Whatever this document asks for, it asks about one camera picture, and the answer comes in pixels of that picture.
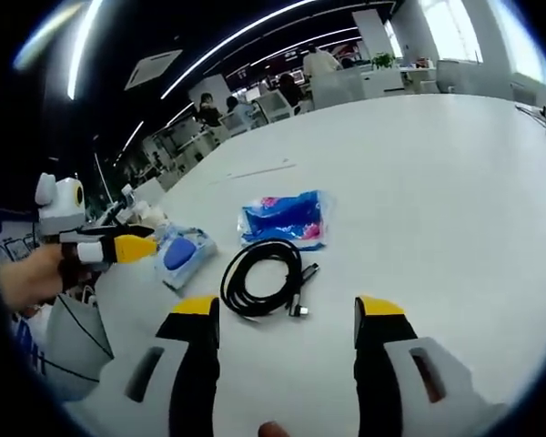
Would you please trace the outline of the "person's right hand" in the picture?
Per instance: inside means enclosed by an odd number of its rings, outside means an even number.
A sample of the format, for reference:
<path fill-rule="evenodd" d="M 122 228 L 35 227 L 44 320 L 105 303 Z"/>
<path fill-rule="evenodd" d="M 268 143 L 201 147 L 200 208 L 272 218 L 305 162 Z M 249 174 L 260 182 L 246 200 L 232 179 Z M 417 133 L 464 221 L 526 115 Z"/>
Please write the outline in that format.
<path fill-rule="evenodd" d="M 281 425 L 271 421 L 259 426 L 258 437 L 289 437 L 289 433 Z"/>

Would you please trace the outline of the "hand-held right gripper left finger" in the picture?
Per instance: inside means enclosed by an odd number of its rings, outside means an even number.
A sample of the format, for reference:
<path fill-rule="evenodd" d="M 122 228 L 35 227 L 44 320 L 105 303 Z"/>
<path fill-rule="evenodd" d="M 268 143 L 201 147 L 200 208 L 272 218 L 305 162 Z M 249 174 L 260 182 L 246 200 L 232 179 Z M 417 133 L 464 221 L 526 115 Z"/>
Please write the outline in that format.
<path fill-rule="evenodd" d="M 218 349 L 218 297 L 181 300 L 154 337 L 103 367 L 72 417 L 89 436 L 211 436 Z"/>

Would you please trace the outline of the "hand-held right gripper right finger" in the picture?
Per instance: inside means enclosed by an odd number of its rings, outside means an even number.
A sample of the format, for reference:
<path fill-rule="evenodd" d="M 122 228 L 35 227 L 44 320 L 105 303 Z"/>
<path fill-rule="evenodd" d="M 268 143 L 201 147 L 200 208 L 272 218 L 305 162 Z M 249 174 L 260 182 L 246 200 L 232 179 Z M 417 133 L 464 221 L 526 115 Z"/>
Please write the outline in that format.
<path fill-rule="evenodd" d="M 355 299 L 353 376 L 361 436 L 482 436 L 505 414 L 476 392 L 470 370 L 404 310 Z"/>

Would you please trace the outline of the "person's left hand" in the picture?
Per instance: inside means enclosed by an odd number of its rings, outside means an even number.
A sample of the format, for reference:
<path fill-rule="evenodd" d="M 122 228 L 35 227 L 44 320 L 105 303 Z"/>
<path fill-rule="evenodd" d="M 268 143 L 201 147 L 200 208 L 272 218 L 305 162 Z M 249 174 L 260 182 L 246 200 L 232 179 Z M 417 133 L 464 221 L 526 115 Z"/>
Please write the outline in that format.
<path fill-rule="evenodd" d="M 54 298 L 64 290 L 59 264 L 62 247 L 47 244 L 26 258 L 0 265 L 0 295 L 11 312 Z"/>

